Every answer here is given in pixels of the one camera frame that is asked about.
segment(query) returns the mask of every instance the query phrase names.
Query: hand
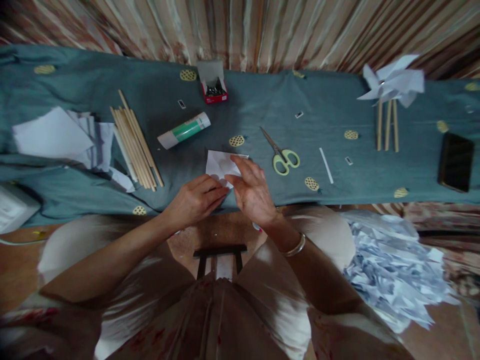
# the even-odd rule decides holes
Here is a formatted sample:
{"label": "hand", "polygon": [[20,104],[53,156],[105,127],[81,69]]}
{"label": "hand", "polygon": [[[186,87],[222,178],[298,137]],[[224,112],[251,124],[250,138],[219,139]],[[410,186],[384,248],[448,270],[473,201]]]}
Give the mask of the hand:
{"label": "hand", "polygon": [[201,175],[183,185],[161,215],[168,218],[175,231],[185,229],[210,215],[228,192],[228,187],[210,175]]}
{"label": "hand", "polygon": [[225,175],[233,185],[238,208],[262,228],[278,220],[281,214],[270,196],[264,171],[252,160],[234,155],[230,159],[242,175]]}

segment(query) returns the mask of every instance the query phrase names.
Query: black phone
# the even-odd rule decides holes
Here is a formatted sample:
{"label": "black phone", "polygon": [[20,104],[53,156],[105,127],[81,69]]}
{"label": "black phone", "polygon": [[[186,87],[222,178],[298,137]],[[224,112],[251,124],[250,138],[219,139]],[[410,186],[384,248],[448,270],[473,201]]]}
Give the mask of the black phone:
{"label": "black phone", "polygon": [[447,132],[443,137],[438,183],[468,193],[474,160],[474,142]]}

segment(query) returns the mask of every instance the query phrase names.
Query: open box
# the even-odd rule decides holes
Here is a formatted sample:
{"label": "open box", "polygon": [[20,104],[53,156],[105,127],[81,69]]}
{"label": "open box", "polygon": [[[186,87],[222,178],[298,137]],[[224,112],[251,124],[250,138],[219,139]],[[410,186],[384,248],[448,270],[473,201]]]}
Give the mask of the open box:
{"label": "open box", "polygon": [[[214,104],[227,101],[229,93],[224,81],[224,63],[221,60],[199,61],[197,63],[198,77],[201,82],[203,97],[207,104]],[[208,87],[221,86],[223,93],[220,95],[208,95]]]}

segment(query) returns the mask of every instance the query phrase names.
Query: glue stick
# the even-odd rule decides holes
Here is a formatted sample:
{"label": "glue stick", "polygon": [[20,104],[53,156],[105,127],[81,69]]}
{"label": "glue stick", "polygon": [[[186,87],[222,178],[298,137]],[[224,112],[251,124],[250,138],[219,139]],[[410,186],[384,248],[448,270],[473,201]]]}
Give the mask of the glue stick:
{"label": "glue stick", "polygon": [[163,133],[157,139],[168,150],[209,126],[210,119],[206,113],[202,112],[183,124],[174,127],[172,130]]}

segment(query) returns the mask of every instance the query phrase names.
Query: blue cloth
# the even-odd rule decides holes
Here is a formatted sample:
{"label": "blue cloth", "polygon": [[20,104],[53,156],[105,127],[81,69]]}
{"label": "blue cloth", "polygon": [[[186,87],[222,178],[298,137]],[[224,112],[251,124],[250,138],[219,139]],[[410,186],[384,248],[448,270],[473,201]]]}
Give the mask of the blue cloth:
{"label": "blue cloth", "polygon": [[[35,74],[39,65],[54,65],[56,71]],[[451,132],[478,145],[480,92],[465,90],[472,80],[427,81],[425,93],[408,109],[399,105],[400,152],[395,153],[393,141],[390,151],[376,150],[377,108],[372,107],[372,101],[356,100],[368,90],[360,76],[302,71],[306,77],[299,78],[288,70],[278,74],[225,71],[228,102],[206,105],[200,82],[180,79],[183,69],[196,70],[176,63],[72,48],[0,48],[0,181],[17,180],[41,199],[41,210],[27,225],[65,222],[89,213],[131,214],[137,205],[155,214],[165,209],[184,183],[205,173],[208,150],[249,155],[265,170],[277,205],[480,201],[478,146],[469,193],[437,183],[443,138],[438,121],[445,121]],[[140,188],[129,195],[113,187],[108,178],[16,153],[13,125],[44,115],[55,106],[93,112],[97,121],[113,122],[109,106],[122,105],[118,89],[135,110],[165,187],[157,192]],[[180,99],[186,105],[184,110],[177,103]],[[304,115],[295,118],[300,111]],[[160,134],[201,112],[210,118],[209,128],[170,150],[158,143]],[[287,176],[275,173],[274,151],[260,126],[279,147],[298,154],[300,167],[291,169]],[[357,131],[359,139],[345,139],[347,130]],[[231,147],[229,139],[237,135],[246,141]],[[126,169],[115,141],[112,154],[112,166]],[[345,157],[353,165],[348,165]],[[307,177],[319,183],[321,193],[305,185]],[[407,188],[408,196],[395,199],[398,188]],[[222,208],[237,208],[233,193]]]}

